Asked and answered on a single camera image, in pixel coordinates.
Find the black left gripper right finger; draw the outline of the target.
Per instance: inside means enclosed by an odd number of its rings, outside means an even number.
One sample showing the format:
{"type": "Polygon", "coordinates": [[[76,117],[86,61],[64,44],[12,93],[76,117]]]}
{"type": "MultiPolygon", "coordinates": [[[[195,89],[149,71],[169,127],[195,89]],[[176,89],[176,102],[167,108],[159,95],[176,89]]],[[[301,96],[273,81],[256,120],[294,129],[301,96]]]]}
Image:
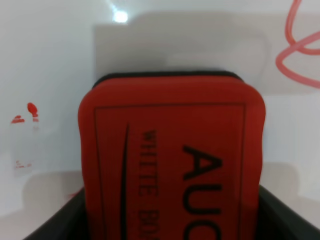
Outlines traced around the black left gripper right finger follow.
{"type": "Polygon", "coordinates": [[[320,229],[297,214],[262,185],[256,187],[255,240],[319,240],[320,229]]]}

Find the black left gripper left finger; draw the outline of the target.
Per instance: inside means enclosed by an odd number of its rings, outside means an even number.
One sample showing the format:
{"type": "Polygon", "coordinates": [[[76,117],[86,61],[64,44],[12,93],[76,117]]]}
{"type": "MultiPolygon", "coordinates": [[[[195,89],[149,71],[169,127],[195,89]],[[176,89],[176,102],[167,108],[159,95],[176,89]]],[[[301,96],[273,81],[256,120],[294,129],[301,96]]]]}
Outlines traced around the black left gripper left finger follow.
{"type": "Polygon", "coordinates": [[[90,240],[85,190],[81,188],[49,220],[25,240],[90,240]]]}

